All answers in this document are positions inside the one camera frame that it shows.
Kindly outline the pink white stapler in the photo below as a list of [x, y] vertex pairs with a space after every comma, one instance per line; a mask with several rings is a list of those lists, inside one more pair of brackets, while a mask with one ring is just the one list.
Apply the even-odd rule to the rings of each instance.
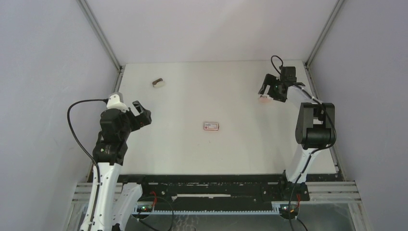
[[260, 103], [269, 103], [269, 102], [273, 101], [273, 99], [268, 95], [260, 95], [258, 100], [259, 100]]

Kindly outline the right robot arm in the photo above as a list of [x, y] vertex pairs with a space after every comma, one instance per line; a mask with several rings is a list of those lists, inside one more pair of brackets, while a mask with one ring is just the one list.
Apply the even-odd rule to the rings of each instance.
[[307, 175], [313, 161], [323, 150], [336, 142], [335, 107], [310, 94], [301, 82], [281, 80], [266, 74], [258, 92], [261, 98], [279, 102], [290, 101], [299, 108], [295, 127], [298, 144], [292, 161], [278, 183], [278, 194], [284, 201], [307, 200]]

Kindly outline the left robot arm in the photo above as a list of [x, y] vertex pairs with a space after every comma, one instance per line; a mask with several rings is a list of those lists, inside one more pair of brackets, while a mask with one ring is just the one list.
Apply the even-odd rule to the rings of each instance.
[[123, 231], [137, 200], [150, 196], [150, 187], [142, 182], [131, 183], [122, 189], [114, 200], [116, 185], [127, 151], [130, 133], [151, 124], [151, 112], [139, 101], [133, 106], [139, 112], [134, 115], [130, 108], [121, 110], [113, 106], [101, 113], [98, 139], [93, 149], [96, 166], [82, 231]]

